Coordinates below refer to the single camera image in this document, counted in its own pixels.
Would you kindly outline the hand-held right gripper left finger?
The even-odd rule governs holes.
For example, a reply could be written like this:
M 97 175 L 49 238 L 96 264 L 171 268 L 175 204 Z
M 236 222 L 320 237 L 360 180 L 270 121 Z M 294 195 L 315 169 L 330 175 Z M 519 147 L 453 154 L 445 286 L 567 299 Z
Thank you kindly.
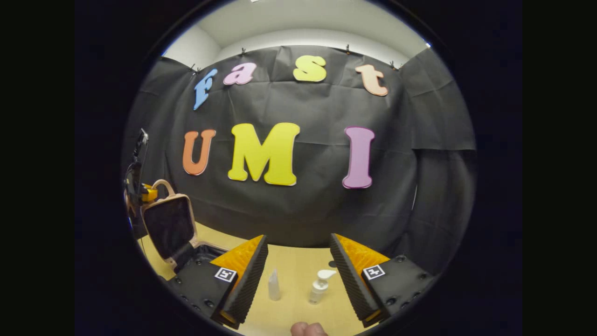
M 166 284 L 196 315 L 238 329 L 247 319 L 268 252 L 265 235 L 211 261 L 197 250 L 186 252 Z

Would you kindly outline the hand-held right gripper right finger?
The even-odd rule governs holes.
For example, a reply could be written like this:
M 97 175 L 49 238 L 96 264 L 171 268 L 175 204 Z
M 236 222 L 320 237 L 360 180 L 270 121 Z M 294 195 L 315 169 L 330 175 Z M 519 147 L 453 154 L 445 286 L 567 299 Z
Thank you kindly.
M 386 257 L 336 233 L 330 235 L 330 252 L 365 328 L 405 314 L 436 282 L 405 255 Z

